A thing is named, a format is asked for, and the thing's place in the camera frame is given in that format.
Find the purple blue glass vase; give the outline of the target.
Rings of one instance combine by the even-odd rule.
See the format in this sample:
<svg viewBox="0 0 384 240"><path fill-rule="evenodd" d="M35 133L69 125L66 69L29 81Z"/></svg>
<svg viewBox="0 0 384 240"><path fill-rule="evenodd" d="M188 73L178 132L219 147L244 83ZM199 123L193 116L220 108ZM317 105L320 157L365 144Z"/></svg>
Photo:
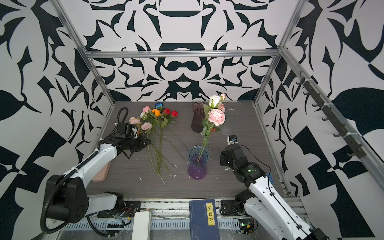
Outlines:
<svg viewBox="0 0 384 240"><path fill-rule="evenodd" d="M210 153L202 146L194 146L188 153L188 175L195 180L203 179L207 174L207 163L210 160Z"/></svg>

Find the dark maroon glass vase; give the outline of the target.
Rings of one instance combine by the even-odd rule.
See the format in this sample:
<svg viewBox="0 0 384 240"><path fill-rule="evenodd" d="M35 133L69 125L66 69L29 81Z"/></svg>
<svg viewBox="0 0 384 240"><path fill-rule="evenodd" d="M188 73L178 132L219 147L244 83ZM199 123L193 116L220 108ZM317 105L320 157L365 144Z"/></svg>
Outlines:
<svg viewBox="0 0 384 240"><path fill-rule="evenodd" d="M204 103L203 102L196 102L192 105L192 111L194 113L192 123L191 123L191 129L195 133L200 133L203 130L203 119L205 118L205 112L204 112Z"/></svg>

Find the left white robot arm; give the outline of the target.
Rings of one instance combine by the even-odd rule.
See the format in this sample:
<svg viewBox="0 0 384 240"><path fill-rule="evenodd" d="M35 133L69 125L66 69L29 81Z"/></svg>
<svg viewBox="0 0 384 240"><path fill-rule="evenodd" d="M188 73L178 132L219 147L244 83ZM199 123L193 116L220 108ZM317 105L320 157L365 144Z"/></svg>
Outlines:
<svg viewBox="0 0 384 240"><path fill-rule="evenodd" d="M109 212L118 217L126 204L120 193L105 192L88 195L86 188L91 180L126 150L138 153L151 144L151 141L134 124L118 123L114 131L100 139L98 147L78 165L62 175L51 176L46 183L44 203L40 219L43 233L52 234L69 223L77 223L83 218L90 219L99 212Z"/></svg>

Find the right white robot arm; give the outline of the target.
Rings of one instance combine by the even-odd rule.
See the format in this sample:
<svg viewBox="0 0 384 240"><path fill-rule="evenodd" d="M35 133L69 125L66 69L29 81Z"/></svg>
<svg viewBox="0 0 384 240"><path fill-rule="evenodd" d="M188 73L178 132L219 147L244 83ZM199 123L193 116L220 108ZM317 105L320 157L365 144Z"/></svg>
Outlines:
<svg viewBox="0 0 384 240"><path fill-rule="evenodd" d="M261 167L248 161L241 145L227 145L221 152L220 164L229 167L247 188L235 196L238 210L255 219L273 239L328 239L321 229L311 226L296 214L275 190Z"/></svg>

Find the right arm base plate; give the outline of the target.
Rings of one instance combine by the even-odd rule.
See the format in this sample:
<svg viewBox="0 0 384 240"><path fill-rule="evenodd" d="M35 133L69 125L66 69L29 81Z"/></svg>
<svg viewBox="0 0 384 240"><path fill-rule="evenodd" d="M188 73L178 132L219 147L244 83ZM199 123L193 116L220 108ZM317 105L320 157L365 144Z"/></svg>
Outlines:
<svg viewBox="0 0 384 240"><path fill-rule="evenodd" d="M221 200L220 214L225 217L229 216L248 216L244 207L245 202L238 199Z"/></svg>

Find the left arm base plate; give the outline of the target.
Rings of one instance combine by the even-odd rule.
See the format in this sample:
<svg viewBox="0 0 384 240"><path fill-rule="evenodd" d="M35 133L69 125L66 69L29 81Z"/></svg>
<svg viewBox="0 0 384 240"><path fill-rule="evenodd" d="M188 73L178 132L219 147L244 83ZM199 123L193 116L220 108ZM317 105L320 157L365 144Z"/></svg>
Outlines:
<svg viewBox="0 0 384 240"><path fill-rule="evenodd" d="M123 208L121 210L109 210L97 213L98 218L114 218L117 214L121 218L131 218L136 212L141 209L141 201L124 201Z"/></svg>

